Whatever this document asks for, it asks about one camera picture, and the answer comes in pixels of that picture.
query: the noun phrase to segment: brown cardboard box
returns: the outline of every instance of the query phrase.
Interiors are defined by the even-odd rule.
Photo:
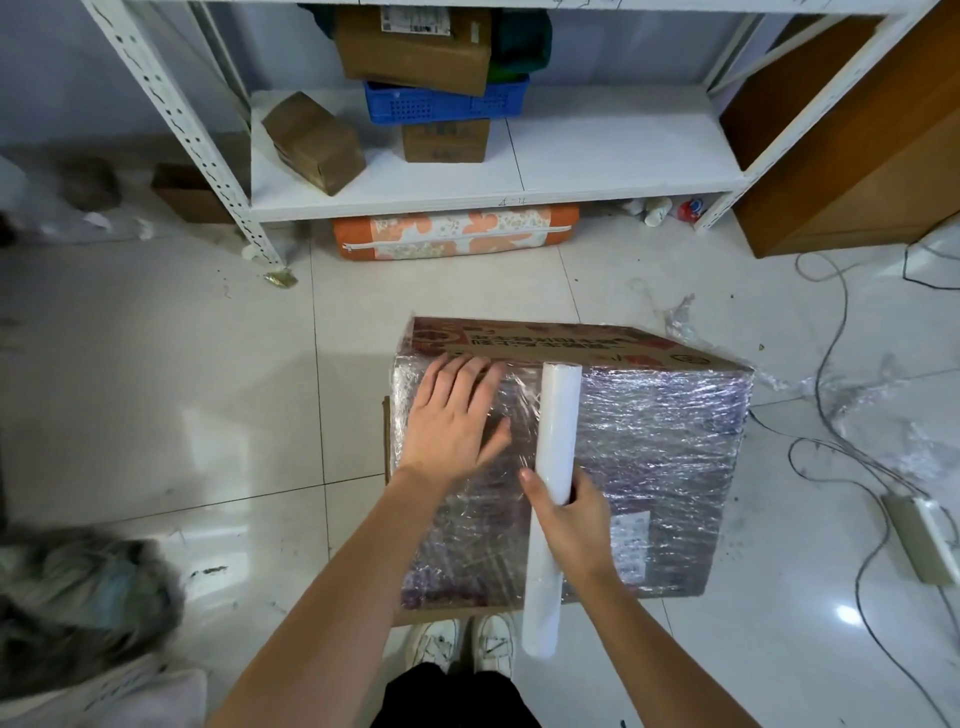
[[[263,128],[280,159],[328,195],[367,167],[357,132],[302,91],[277,104]]]
[[[150,187],[183,222],[233,224],[203,172],[192,164],[158,164]]]
[[[602,474],[598,487],[615,494],[616,516],[650,514],[649,540],[644,538],[650,550],[645,546],[636,554],[645,563],[644,575],[638,581],[625,580],[628,588],[640,597],[703,592],[746,419],[752,372],[635,328],[416,317],[395,360],[391,411],[384,408],[385,429],[391,430],[387,472],[405,432],[402,419],[409,411],[412,384],[422,376],[429,358],[444,352],[476,354],[512,365],[511,376],[498,392],[496,411],[513,416],[513,452],[492,471],[472,477],[467,485],[470,495],[439,512],[412,569],[424,576],[436,573],[432,570],[437,567],[440,575],[412,579],[409,587],[405,582],[401,603],[407,608],[397,610],[395,624],[516,608],[523,581],[515,567],[526,555],[524,513],[507,505],[512,496],[506,496],[502,512],[491,509],[489,497],[501,488],[513,488],[518,496],[516,468],[535,456],[536,417],[522,401],[528,396],[536,399],[540,362],[585,367],[578,452],[589,468]],[[612,406],[615,400],[622,406]],[[608,439],[605,433],[614,423],[616,437]],[[683,451],[684,457],[676,457],[673,448]],[[686,457],[698,463],[693,470],[684,463]],[[502,478],[509,478],[510,484]],[[469,539],[458,543],[451,534],[464,526],[462,519],[478,520]],[[630,558],[622,551],[617,556]],[[567,593],[564,599],[572,597]]]
[[[486,8],[451,8],[449,36],[388,33],[377,6],[341,5],[334,40],[349,79],[482,96],[491,26]]]
[[[407,124],[403,156],[407,161],[480,162],[489,135],[490,119]]]

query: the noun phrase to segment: black cable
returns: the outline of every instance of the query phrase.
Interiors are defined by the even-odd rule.
[[[910,245],[907,245],[903,252],[902,277],[904,280],[919,283],[920,285],[924,285],[934,290],[960,290],[960,288],[947,288],[944,286],[936,286],[936,285],[933,285],[932,283],[927,283],[922,280],[915,280],[915,279],[909,278],[906,275],[906,266],[907,266],[907,258],[909,255],[909,249],[910,249]],[[940,709],[940,706],[937,705],[936,701],[934,701],[930,693],[921,684],[921,682],[916,677],[914,677],[912,672],[910,672],[906,667],[904,667],[897,660],[897,658],[895,658],[890,653],[890,651],[886,648],[886,646],[876,636],[876,633],[874,632],[873,627],[870,626],[870,623],[867,621],[867,616],[866,614],[864,614],[864,611],[863,611],[863,604],[860,599],[860,583],[863,579],[863,575],[866,572],[867,568],[873,563],[876,556],[889,543],[890,537],[893,532],[893,526],[891,524],[890,515],[887,513],[886,508],[883,506],[883,501],[871,488],[867,487],[866,485],[864,485],[863,483],[857,480],[849,480],[849,479],[841,479],[841,478],[823,479],[823,478],[810,477],[809,475],[806,475],[805,473],[803,473],[797,467],[793,459],[794,450],[800,443],[802,442],[814,443],[817,446],[826,447],[828,449],[833,450],[834,452],[839,452],[841,454],[847,455],[848,457],[850,457],[850,459],[859,463],[864,468],[864,470],[866,470],[870,475],[872,475],[876,479],[876,481],[879,482],[880,485],[882,485],[887,490],[888,493],[895,495],[890,485],[886,483],[882,477],[880,477],[879,475],[880,473],[883,473],[884,475],[890,477],[892,480],[894,480],[896,483],[906,488],[911,493],[919,494],[923,497],[930,499],[930,493],[928,493],[926,490],[921,488],[916,483],[911,482],[902,473],[899,473],[893,468],[890,468],[884,465],[883,463],[879,462],[874,457],[864,452],[862,449],[855,446],[850,440],[848,440],[843,435],[841,435],[840,432],[837,431],[836,426],[827,416],[827,413],[824,409],[824,403],[823,403],[823,393],[822,393],[823,378],[824,378],[824,373],[826,372],[827,367],[829,365],[830,357],[833,354],[833,350],[836,348],[837,342],[840,341],[840,338],[843,336],[843,333],[847,328],[847,320],[850,313],[850,289],[847,286],[847,279],[844,277],[844,273],[849,271],[851,268],[856,267],[857,264],[841,269],[829,257],[818,253],[816,255],[819,255],[820,257],[822,257],[827,263],[829,263],[830,267],[833,268],[833,273],[829,274],[828,276],[824,276],[822,278],[814,278],[808,275],[807,273],[805,273],[800,267],[800,260],[804,255],[807,255],[807,254],[801,253],[797,255],[797,257],[794,259],[794,270],[797,272],[797,274],[801,278],[805,280],[809,280],[811,282],[815,282],[815,283],[823,282],[825,280],[831,280],[834,278],[839,278],[841,287],[843,289],[843,315],[840,317],[840,324],[839,326],[837,326],[836,333],[833,335],[833,340],[830,342],[830,345],[827,347],[827,352],[824,354],[824,358],[821,360],[820,366],[817,368],[817,374],[814,379],[814,387],[813,387],[814,399],[816,401],[816,407],[817,407],[817,415],[820,418],[820,422],[827,429],[827,432],[834,439],[834,442],[831,443],[825,440],[811,438],[811,437],[794,437],[794,441],[790,444],[790,448],[787,451],[787,461],[790,463],[790,468],[793,469],[793,472],[796,473],[799,477],[803,478],[804,480],[808,480],[810,482],[815,482],[815,483],[850,483],[851,485],[857,486],[861,490],[868,493],[870,497],[873,499],[877,508],[880,509],[880,513],[883,514],[883,522],[884,522],[883,537],[880,539],[880,542],[874,547],[874,549],[863,560],[863,563],[860,565],[860,568],[857,570],[856,577],[853,580],[853,596],[856,602],[856,611],[860,615],[860,619],[863,621],[863,625],[864,627],[866,627],[867,633],[870,635],[871,639],[874,641],[876,646],[880,648],[883,654],[886,655],[887,659],[890,660],[890,662],[893,663],[900,670],[900,672],[902,672],[907,677],[907,679],[910,680],[911,683],[913,683],[913,685],[917,688],[918,691],[920,691],[921,695],[929,704],[930,708],[933,709],[934,713],[937,714],[937,717],[940,718],[940,721],[946,726],[946,728],[953,728],[949,720],[947,720],[947,717],[944,715],[944,712]],[[774,432],[778,435],[782,435],[783,437],[793,437],[792,435],[788,435],[785,432],[780,432],[778,430],[775,430],[769,425],[765,425],[763,422],[760,421],[760,419],[756,416],[753,410],[750,410],[750,417],[758,425],[760,425],[765,429],[770,430],[771,432]],[[960,547],[960,530],[958,530],[957,528],[957,522],[945,506],[941,505],[940,509],[944,513],[944,515],[947,517],[950,523],[950,527],[953,531],[954,540],[951,546],[953,548],[958,548]],[[950,620],[953,623],[954,631],[957,633],[958,636],[960,636],[960,626],[958,626],[957,624],[957,619],[955,614],[953,613],[952,606],[947,601],[947,597],[944,594],[942,589],[940,590],[940,595],[941,595],[941,598],[944,600],[944,604],[947,607]]]
[[[947,593],[943,587],[937,587],[937,591],[940,592],[940,598],[944,600],[944,606],[947,608],[947,614],[950,617],[950,624],[953,625],[953,634],[957,641],[956,646],[960,647],[960,624],[957,623],[957,616],[953,611],[953,605],[950,604],[949,599],[947,599]]]
[[[948,286],[948,285],[934,285],[933,283],[928,283],[925,280],[912,279],[906,275],[906,265],[907,265],[907,261],[910,259],[910,246],[916,245],[917,242],[919,241],[907,243],[906,247],[903,249],[903,270],[900,272],[900,277],[911,283],[918,283],[919,285],[922,285],[926,288],[932,288],[934,291],[960,291],[960,287]],[[927,248],[926,245],[922,245],[921,248],[928,251],[929,253],[933,253],[934,255],[937,255],[938,257],[947,258],[949,260],[960,259],[953,255],[947,255],[946,253],[940,253],[939,251],[931,250],[930,248]]]
[[[823,405],[823,395],[822,395],[822,385],[824,373],[827,370],[827,366],[830,361],[830,356],[833,354],[833,349],[836,347],[837,342],[840,341],[840,337],[843,336],[844,330],[847,328],[847,319],[850,312],[850,288],[847,286],[847,279],[844,277],[844,273],[849,271],[852,268],[855,268],[858,264],[849,265],[846,268],[840,268],[832,259],[827,257],[822,253],[817,253],[823,260],[829,263],[830,267],[833,268],[833,273],[828,276],[823,276],[821,278],[814,278],[809,274],[805,273],[800,267],[800,259],[807,255],[806,253],[801,253],[794,258],[793,267],[797,272],[797,275],[804,280],[809,280],[814,283],[821,283],[825,280],[832,280],[835,278],[840,279],[840,285],[843,289],[843,314],[840,317],[840,324],[837,327],[836,333],[833,334],[833,340],[830,342],[829,347],[827,348],[827,353],[824,354],[824,358],[820,362],[820,366],[817,368],[817,374],[814,379],[814,397],[817,404],[817,415],[820,418],[820,422],[827,429],[827,432],[830,433],[830,436],[840,445],[841,448],[846,452],[847,455],[850,455],[854,460],[870,463],[871,467],[876,468],[881,473],[886,474],[888,477],[892,478],[900,485],[902,485],[907,490],[916,493],[920,496],[932,500],[930,493],[925,489],[921,488],[914,482],[911,482],[907,479],[902,473],[898,473],[893,468],[889,468],[883,463],[871,457],[868,453],[864,452],[862,449],[855,446],[850,440],[841,435],[833,422],[830,421],[830,418],[827,416],[827,413],[824,411]],[[951,548],[960,548],[960,528],[957,527],[957,521],[954,519],[953,514],[949,512],[946,506],[940,506],[941,512],[947,518],[947,521],[950,524],[950,529],[953,532],[953,541],[950,543]]]
[[[867,615],[863,611],[863,601],[860,597],[860,586],[863,581],[863,575],[867,572],[867,568],[874,562],[874,559],[876,559],[876,556],[883,550],[883,548],[888,543],[890,543],[890,537],[893,534],[893,526],[890,522],[890,515],[887,513],[887,509],[883,506],[883,501],[880,500],[880,496],[878,496],[871,488],[867,487],[866,485],[864,485],[858,480],[851,480],[847,478],[819,478],[819,477],[811,477],[810,475],[807,475],[802,470],[800,470],[800,468],[798,468],[797,464],[794,462],[794,450],[797,448],[797,446],[803,442],[827,445],[828,447],[830,447],[830,445],[827,443],[824,443],[824,441],[816,440],[815,438],[797,437],[794,435],[788,435],[785,432],[780,432],[779,430],[775,430],[771,426],[761,422],[753,410],[750,410],[750,417],[755,423],[757,423],[764,429],[768,429],[771,432],[774,432],[775,434],[782,435],[783,437],[794,438],[793,442],[790,443],[790,449],[787,451],[786,457],[787,457],[787,461],[790,463],[790,468],[799,477],[803,478],[804,480],[808,480],[811,483],[850,483],[851,485],[855,485],[857,488],[867,493],[870,496],[870,498],[873,500],[873,502],[876,504],[876,507],[879,508],[880,513],[883,516],[883,536],[880,539],[879,543],[877,543],[877,545],[874,546],[874,549],[869,554],[867,554],[867,557],[860,564],[860,568],[857,570],[856,576],[853,578],[853,600],[854,600],[854,603],[856,604],[856,611],[860,615],[860,620],[863,622],[863,626],[866,628],[867,634],[870,635],[870,638],[874,641],[876,646],[880,648],[883,654],[886,655],[887,659],[890,660],[890,662],[893,663],[894,666],[896,666],[896,668],[900,672],[902,672],[911,683],[913,683],[913,685],[917,688],[918,691],[920,691],[920,694],[924,697],[926,702],[929,704],[930,708],[933,709],[933,712],[937,714],[937,717],[940,718],[940,721],[944,724],[944,726],[946,726],[946,728],[953,728],[952,724],[947,719],[947,716],[944,715],[944,712],[940,709],[940,706],[937,705],[936,701],[933,699],[933,697],[930,695],[930,693],[927,691],[924,685],[920,682],[920,680],[918,680],[914,676],[914,674],[910,672],[910,670],[904,667],[900,663],[900,661],[890,653],[890,650],[886,648],[886,645],[884,645],[880,641],[880,638],[876,635],[876,632],[874,632],[874,628],[870,625],[870,622],[867,620]],[[870,473],[873,477],[879,480],[880,483],[886,487],[886,484],[883,483],[882,479],[880,479],[880,477],[871,470],[870,466],[868,466],[867,463],[861,461],[859,458],[855,457],[854,455],[840,448],[836,448],[836,447],[830,447],[830,448],[836,452],[840,452],[841,454],[847,455],[847,457],[850,457],[852,460],[859,463],[861,466],[863,466],[863,468],[868,473]],[[947,598],[945,596],[944,596],[944,602],[945,603],[947,602]]]

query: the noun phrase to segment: plastic wrap roll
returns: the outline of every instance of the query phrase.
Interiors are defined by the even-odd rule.
[[[569,364],[544,364],[540,384],[540,430],[537,435],[537,475],[553,502],[570,502],[573,452],[577,444],[580,376]],[[550,553],[537,514],[530,514],[527,580],[523,592],[523,650],[546,659],[557,651],[564,575]]]

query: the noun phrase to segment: white wall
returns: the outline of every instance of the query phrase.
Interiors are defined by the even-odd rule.
[[[186,9],[163,11],[197,41]],[[336,48],[296,5],[211,3],[251,89],[348,85]],[[697,83],[733,31],[730,13],[556,11],[538,84]],[[155,37],[204,122],[240,129],[203,73]],[[0,0],[0,144],[166,129],[79,0]]]
[[[184,7],[163,11],[199,45]],[[242,129],[203,74],[156,40],[204,122]],[[79,0],[0,0],[0,68],[0,144],[167,131]]]

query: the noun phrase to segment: tile floor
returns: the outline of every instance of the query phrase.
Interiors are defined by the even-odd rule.
[[[804,280],[792,256],[754,260],[732,218],[700,235],[673,220],[650,230],[590,218],[558,248],[378,264],[339,259],[317,230],[292,290],[260,280],[226,239],[190,233],[0,255],[10,516],[159,539],[188,596],[173,652],[207,670],[211,707],[382,490],[381,401],[412,312],[663,332],[693,294],[687,333],[786,382],[814,374],[842,312],[839,279]],[[957,242],[945,243],[954,255]],[[851,413],[847,432],[960,514],[958,294],[900,280],[901,251],[831,254],[854,267],[828,377],[898,380]],[[802,263],[814,278],[830,272],[815,256]],[[911,270],[960,281],[960,262],[923,252]],[[823,436],[801,391],[757,387],[757,415]],[[855,610],[854,576],[883,534],[876,506],[849,483],[791,471],[789,445],[748,425],[707,593],[647,608],[764,725],[941,725]],[[863,478],[830,455],[797,450],[810,477]],[[960,638],[896,540],[861,598],[960,726]],[[948,599],[960,611],[956,591]],[[637,726],[583,610],[564,607],[563,621],[556,659],[519,658],[534,713],[551,728]],[[391,635],[361,725],[402,669],[404,634]]]

